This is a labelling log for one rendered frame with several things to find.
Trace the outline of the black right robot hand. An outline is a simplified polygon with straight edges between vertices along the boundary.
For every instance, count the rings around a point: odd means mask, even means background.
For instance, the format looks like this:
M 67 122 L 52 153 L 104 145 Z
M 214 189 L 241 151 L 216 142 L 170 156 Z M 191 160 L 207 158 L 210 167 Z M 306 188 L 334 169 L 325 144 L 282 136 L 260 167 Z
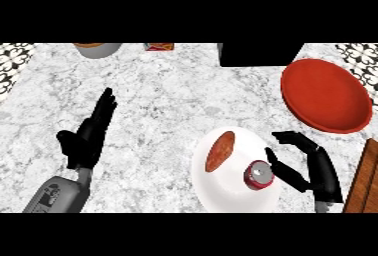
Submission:
M 281 144 L 294 145 L 307 155 L 310 180 L 304 180 L 302 174 L 278 160 L 273 150 L 266 147 L 265 150 L 273 174 L 302 193 L 312 190 L 316 202 L 341 203 L 343 194 L 338 175 L 325 148 L 300 132 L 282 131 L 273 132 L 272 135 Z

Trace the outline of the red bowl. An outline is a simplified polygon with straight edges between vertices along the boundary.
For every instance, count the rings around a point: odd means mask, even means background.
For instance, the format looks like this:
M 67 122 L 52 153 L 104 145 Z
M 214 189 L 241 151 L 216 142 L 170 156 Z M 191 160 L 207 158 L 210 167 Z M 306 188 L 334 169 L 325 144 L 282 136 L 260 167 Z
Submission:
M 372 101 L 361 81 L 322 59 L 300 59 L 287 66 L 281 93 L 297 119 L 324 132 L 355 133 L 371 122 Z

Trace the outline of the red can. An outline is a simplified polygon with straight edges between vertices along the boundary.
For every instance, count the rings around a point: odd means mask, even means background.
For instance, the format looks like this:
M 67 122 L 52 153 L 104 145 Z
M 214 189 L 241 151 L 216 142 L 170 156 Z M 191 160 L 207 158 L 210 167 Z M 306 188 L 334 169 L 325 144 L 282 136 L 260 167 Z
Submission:
M 247 187 L 253 190 L 262 190 L 272 185 L 273 179 L 271 165 L 263 160 L 253 161 L 244 172 Z

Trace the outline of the small red box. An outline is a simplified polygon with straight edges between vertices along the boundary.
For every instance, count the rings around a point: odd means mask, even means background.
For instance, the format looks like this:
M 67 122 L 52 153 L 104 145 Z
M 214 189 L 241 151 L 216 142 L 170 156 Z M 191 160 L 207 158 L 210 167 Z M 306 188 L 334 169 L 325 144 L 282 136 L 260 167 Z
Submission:
M 145 43 L 146 51 L 172 51 L 175 50 L 175 43 Z

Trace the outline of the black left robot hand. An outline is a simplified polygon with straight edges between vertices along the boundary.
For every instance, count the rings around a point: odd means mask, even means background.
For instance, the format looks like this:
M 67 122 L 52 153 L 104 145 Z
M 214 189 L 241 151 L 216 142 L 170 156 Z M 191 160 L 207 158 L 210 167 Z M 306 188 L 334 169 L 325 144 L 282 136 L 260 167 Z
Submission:
M 56 139 L 62 154 L 68 157 L 68 169 L 89 168 L 98 164 L 108 126 L 117 108 L 113 89 L 107 88 L 98 100 L 92 116 L 84 119 L 77 132 L 61 130 Z

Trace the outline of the white plate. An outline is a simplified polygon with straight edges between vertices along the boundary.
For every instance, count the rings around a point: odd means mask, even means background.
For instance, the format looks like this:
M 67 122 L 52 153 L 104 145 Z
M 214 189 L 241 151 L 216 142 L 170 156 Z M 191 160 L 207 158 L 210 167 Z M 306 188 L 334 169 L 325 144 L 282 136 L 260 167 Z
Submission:
M 231 157 L 220 167 L 206 171 L 208 152 L 222 134 L 235 133 L 235 144 Z M 192 184 L 201 204 L 208 212 L 263 212 L 271 213 L 281 195 L 281 179 L 262 190 L 248 188 L 244 172 L 256 160 L 268 161 L 265 148 L 268 143 L 245 128 L 226 126 L 214 129 L 200 141 L 192 157 Z

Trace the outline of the grey pot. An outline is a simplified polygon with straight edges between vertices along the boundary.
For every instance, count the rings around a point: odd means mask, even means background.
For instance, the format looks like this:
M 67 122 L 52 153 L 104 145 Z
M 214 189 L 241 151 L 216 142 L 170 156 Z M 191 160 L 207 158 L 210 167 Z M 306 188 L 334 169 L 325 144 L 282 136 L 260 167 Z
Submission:
M 120 43 L 76 43 L 80 54 L 90 59 L 111 56 L 121 47 Z

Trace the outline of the black appliance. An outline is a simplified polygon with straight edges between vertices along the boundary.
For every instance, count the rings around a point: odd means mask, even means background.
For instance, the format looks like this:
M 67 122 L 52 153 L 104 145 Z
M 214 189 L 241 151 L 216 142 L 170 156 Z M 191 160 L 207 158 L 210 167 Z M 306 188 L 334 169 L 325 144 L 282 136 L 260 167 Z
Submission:
M 287 66 L 302 50 L 303 43 L 253 42 L 219 43 L 222 67 Z

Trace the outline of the brown wooden board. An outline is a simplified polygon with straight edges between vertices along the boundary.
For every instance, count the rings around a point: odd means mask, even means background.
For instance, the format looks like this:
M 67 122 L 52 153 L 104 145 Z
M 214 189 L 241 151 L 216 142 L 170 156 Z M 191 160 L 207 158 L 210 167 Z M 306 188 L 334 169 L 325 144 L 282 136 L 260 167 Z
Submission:
M 366 140 L 344 213 L 378 213 L 378 142 Z

